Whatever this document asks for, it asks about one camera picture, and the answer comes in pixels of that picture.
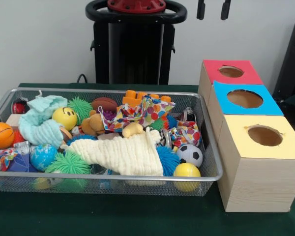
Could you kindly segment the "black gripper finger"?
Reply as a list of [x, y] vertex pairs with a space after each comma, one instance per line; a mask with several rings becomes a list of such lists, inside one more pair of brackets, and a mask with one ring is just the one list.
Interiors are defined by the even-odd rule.
[[205, 16], [206, 4], [204, 0], [198, 0], [197, 19], [203, 20]]
[[221, 20], [226, 20], [228, 19], [229, 16], [229, 11], [230, 11], [230, 5], [231, 5], [231, 0], [225, 0], [222, 5], [222, 10], [221, 10]]

